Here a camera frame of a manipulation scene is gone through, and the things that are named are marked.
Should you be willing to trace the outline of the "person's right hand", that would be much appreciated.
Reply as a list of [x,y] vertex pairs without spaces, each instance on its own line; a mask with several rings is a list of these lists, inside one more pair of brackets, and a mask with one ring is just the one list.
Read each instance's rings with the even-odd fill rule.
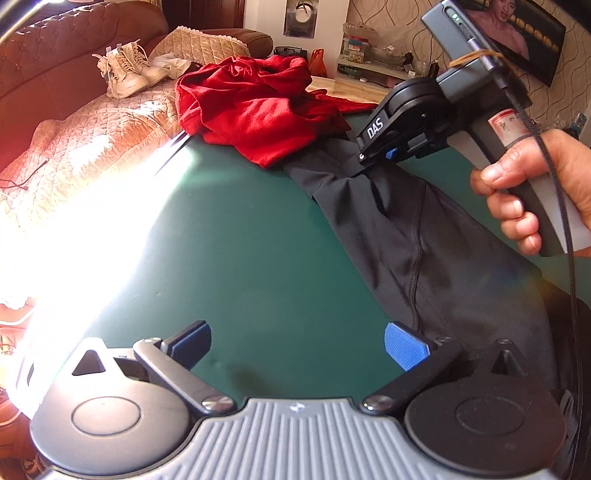
[[[565,197],[570,199],[585,226],[590,225],[590,148],[560,130],[542,134]],[[524,203],[522,193],[512,191],[526,184],[549,181],[550,170],[532,137],[512,146],[497,162],[471,173],[474,192],[486,198],[487,207],[500,222],[503,234],[514,241],[521,253],[536,255],[543,240],[539,216]]]

